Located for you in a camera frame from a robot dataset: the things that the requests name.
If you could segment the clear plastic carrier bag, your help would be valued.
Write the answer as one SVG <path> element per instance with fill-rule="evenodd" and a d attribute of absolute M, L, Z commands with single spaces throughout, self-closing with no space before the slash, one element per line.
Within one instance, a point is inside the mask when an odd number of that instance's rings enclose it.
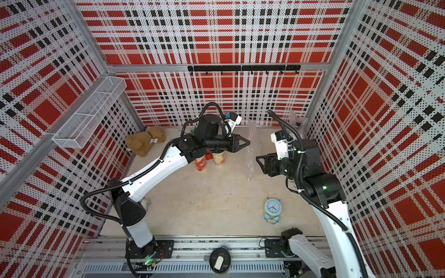
<path fill-rule="evenodd" d="M 305 132 L 308 118 L 306 117 L 299 117 L 295 111 L 290 110 L 289 112 L 289 120 L 290 124 L 298 131 L 299 135 L 302 139 L 307 139 L 307 135 Z"/>

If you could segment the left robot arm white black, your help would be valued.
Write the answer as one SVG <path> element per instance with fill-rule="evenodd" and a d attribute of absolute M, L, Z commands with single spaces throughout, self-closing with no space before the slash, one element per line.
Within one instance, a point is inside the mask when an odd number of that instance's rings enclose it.
<path fill-rule="evenodd" d="M 91 215 L 117 222 L 130 241 L 127 258 L 146 258 L 156 253 L 158 246 L 144 218 L 146 209 L 141 201 L 146 194 L 176 170 L 204 158 L 208 152 L 228 151 L 236 153 L 249 146 L 249 140 L 234 133 L 242 121 L 241 116 L 229 112 L 221 117 L 204 114 L 194 120 L 198 126 L 193 133 L 182 132 L 170 140 L 160 157 L 142 170 L 124 178 L 113 179 L 103 189 L 86 193 L 80 200 L 81 207 Z M 94 211 L 87 199 L 104 192 L 111 192 L 117 217 Z"/>

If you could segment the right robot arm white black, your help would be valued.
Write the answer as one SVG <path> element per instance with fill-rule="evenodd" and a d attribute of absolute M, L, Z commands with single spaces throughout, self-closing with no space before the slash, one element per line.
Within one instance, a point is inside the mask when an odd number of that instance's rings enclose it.
<path fill-rule="evenodd" d="M 273 154 L 256 157 L 264 174 L 285 176 L 295 186 L 288 190 L 312 206 L 321 222 L 330 256 L 318 250 L 297 228 L 282 232 L 281 249 L 299 257 L 319 278 L 373 278 L 352 227 L 345 193 L 338 178 L 323 171 L 315 141 L 276 142 Z"/>

